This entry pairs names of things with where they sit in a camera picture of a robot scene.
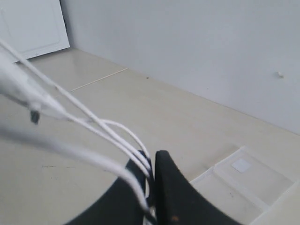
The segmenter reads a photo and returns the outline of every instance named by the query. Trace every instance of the white plastic container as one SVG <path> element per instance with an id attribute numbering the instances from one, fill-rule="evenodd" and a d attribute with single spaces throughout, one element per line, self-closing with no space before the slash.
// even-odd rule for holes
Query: white plastic container
<path id="1" fill-rule="evenodd" d="M 233 219 L 253 225 L 292 193 L 298 181 L 242 147 L 192 180 L 191 184 Z"/>

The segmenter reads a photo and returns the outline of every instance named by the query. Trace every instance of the tiled floor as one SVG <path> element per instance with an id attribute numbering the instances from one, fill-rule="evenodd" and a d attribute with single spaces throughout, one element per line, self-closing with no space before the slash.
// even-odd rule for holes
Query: tiled floor
<path id="1" fill-rule="evenodd" d="M 300 178 L 298 135 L 79 50 L 49 54 L 33 63 L 101 118 L 131 128 L 152 158 L 159 149 L 169 150 L 189 180 L 242 145 Z M 127 161 L 113 146 L 76 125 L 45 117 L 39 126 L 32 125 L 28 111 L 3 97 L 0 119 Z M 0 141 L 0 149 L 0 224 L 63 224 L 115 179 L 97 168 L 18 144 Z M 298 188 L 259 224 L 298 224 L 299 207 Z"/>

